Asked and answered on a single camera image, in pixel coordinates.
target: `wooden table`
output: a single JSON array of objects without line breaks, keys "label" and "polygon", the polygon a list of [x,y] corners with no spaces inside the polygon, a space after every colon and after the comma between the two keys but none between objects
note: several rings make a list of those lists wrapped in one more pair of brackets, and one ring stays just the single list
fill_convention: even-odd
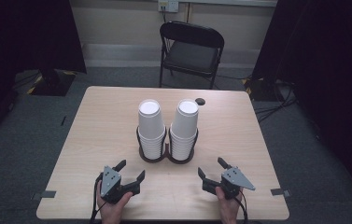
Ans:
[{"label": "wooden table", "polygon": [[[157,100],[170,127],[178,102],[186,98],[205,99],[193,159],[187,164],[143,161],[135,133],[140,102]],[[124,220],[219,220],[217,196],[202,190],[197,174],[201,167],[207,178],[219,181],[224,169],[218,157],[238,166],[256,187],[244,191],[249,219],[289,217],[284,197],[271,193],[280,186],[245,92],[89,87],[46,188],[56,195],[43,198],[36,214],[43,219],[89,219],[96,177],[105,165],[126,160],[122,185],[135,181],[143,170],[146,178],[141,193],[126,205]],[[243,219],[242,209],[238,218]]]}]

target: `gray carpet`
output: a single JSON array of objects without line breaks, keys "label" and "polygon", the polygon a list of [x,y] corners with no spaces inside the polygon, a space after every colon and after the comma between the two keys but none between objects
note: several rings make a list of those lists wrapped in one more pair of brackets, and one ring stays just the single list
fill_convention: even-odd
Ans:
[{"label": "gray carpet", "polygon": [[[240,78],[251,72],[219,69],[216,85],[221,90],[243,91]],[[17,79],[33,73],[19,74]],[[31,198],[45,190],[88,87],[157,87],[158,74],[156,67],[88,68],[87,75],[76,77],[65,97],[28,95],[32,82],[19,87],[13,110],[0,124],[0,223],[87,223],[39,220],[35,215],[39,202]],[[187,89],[206,89],[209,85],[200,77],[188,79],[180,74],[166,75],[164,83]],[[268,108],[279,103],[253,105]],[[352,179],[331,151],[316,139],[313,125],[300,107],[295,104],[283,108],[260,126],[280,185],[292,193],[286,199],[288,220],[261,223],[352,223]]]}]

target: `black cup holder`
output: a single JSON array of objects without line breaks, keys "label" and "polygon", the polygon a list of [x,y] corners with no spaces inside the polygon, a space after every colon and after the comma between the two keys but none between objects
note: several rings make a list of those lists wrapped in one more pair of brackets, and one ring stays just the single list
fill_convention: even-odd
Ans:
[{"label": "black cup holder", "polygon": [[190,155],[185,160],[179,161],[179,160],[177,160],[177,159],[172,157],[173,148],[172,148],[172,135],[170,134],[170,130],[169,130],[170,144],[166,143],[164,145],[164,148],[163,148],[164,139],[166,138],[166,135],[167,135],[167,130],[166,130],[165,133],[164,133],[164,137],[162,139],[161,156],[158,159],[151,160],[151,159],[147,158],[144,155],[144,151],[143,151],[143,148],[142,148],[141,142],[140,142],[140,136],[138,135],[138,127],[137,127],[137,130],[135,132],[136,132],[136,135],[137,135],[137,140],[138,140],[138,145],[139,145],[138,151],[139,151],[140,157],[141,157],[141,159],[143,159],[143,161],[146,161],[146,162],[149,162],[149,163],[159,162],[159,161],[162,161],[164,158],[169,159],[169,161],[171,161],[171,162],[173,162],[175,164],[188,163],[193,158],[195,144],[196,144],[196,141],[197,141],[198,135],[199,135],[199,130],[196,130],[196,136],[195,136],[195,139],[193,141],[192,148],[190,149]]}]

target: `wall outlet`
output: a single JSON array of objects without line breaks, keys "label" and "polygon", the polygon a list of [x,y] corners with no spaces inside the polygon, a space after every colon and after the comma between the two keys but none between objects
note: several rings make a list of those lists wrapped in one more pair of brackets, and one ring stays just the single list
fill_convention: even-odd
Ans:
[{"label": "wall outlet", "polygon": [[166,12],[178,12],[178,2],[177,1],[167,1],[159,0],[158,1],[158,11]]}]

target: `chair backrest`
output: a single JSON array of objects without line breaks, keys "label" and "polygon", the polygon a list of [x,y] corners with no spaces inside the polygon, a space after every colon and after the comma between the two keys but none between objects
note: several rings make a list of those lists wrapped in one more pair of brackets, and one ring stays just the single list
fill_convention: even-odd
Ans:
[{"label": "chair backrest", "polygon": [[218,31],[183,21],[164,23],[160,32],[163,44],[165,38],[218,49],[223,49],[225,44],[224,38]]}]

